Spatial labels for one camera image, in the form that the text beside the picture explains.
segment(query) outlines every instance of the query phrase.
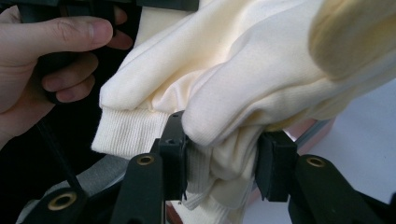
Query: folded cloth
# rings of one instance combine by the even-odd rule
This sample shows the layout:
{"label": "folded cloth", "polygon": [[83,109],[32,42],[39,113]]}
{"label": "folded cloth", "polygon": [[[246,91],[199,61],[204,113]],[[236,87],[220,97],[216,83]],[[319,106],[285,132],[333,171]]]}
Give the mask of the folded cloth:
{"label": "folded cloth", "polygon": [[127,159],[148,152],[168,116],[185,110],[188,199],[174,207],[184,223],[240,223],[263,130],[331,118],[395,77],[395,3],[373,2],[144,8],[135,49],[101,90],[92,148]]}

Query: garment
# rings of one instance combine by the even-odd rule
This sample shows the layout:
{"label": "garment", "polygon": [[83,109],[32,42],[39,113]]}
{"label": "garment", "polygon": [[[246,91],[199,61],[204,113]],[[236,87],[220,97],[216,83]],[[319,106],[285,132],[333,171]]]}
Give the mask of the garment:
{"label": "garment", "polygon": [[334,117],[395,78],[394,6],[202,0],[194,13],[144,8],[136,48],[101,89],[92,148],[128,159],[147,152],[167,117],[185,110],[188,199],[174,207],[184,223],[240,223],[263,130]]}
{"label": "garment", "polygon": [[[129,20],[119,29],[134,38],[141,7],[133,4],[120,4],[120,7],[127,12]],[[101,116],[97,103],[99,90],[128,52],[110,48],[95,50],[99,66],[94,72],[95,86],[90,96],[73,104],[57,105],[46,116],[76,174],[105,156],[91,151]],[[0,150],[0,223],[15,223],[27,202],[40,199],[47,189],[64,180],[59,164],[36,127],[13,138]]]}

